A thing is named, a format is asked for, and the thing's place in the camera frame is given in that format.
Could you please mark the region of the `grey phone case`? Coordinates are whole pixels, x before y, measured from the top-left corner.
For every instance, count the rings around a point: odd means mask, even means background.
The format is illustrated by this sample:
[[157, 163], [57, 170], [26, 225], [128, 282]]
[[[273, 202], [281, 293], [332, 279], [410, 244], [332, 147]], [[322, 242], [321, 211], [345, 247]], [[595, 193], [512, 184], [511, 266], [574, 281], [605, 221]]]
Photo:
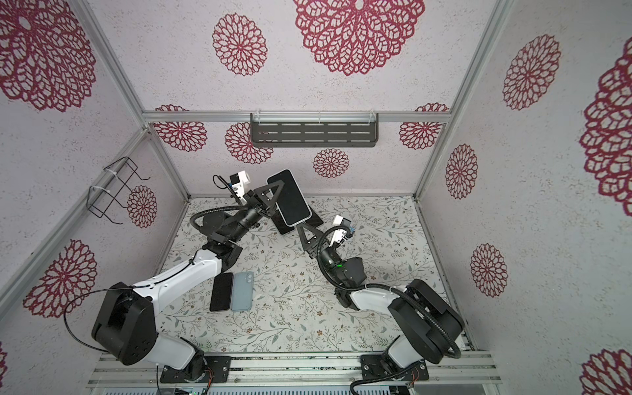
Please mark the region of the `grey phone case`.
[[249, 311], [253, 306], [253, 272], [236, 273], [233, 279], [230, 309], [234, 312]]

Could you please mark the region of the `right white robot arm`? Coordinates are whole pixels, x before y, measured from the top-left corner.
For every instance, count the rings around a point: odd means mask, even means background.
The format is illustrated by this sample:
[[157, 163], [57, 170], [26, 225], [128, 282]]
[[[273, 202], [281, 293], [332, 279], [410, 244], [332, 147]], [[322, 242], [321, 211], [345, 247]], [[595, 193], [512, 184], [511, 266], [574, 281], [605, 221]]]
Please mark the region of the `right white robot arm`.
[[380, 356], [365, 357], [365, 380], [394, 380], [426, 362], [437, 365], [444, 358], [462, 357], [457, 340], [464, 320], [425, 281], [414, 279], [401, 287], [369, 282], [362, 258], [344, 259], [337, 252], [354, 233], [349, 225], [325, 232], [299, 225], [297, 230], [303, 250], [316, 261], [343, 307], [384, 314], [401, 331]]

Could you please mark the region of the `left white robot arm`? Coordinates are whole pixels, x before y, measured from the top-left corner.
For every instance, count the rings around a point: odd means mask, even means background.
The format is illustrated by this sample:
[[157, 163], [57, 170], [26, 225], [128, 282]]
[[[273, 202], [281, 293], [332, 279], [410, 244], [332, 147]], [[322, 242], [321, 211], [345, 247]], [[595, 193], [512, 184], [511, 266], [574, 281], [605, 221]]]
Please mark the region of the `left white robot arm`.
[[274, 181], [250, 190], [244, 203], [195, 213], [190, 224], [207, 243], [190, 258], [145, 281], [122, 282], [105, 292], [92, 338], [123, 365], [151, 362], [199, 375], [204, 352], [183, 339], [160, 332], [156, 317], [195, 286], [227, 272], [242, 252], [239, 241], [264, 217], [270, 217], [285, 185]]

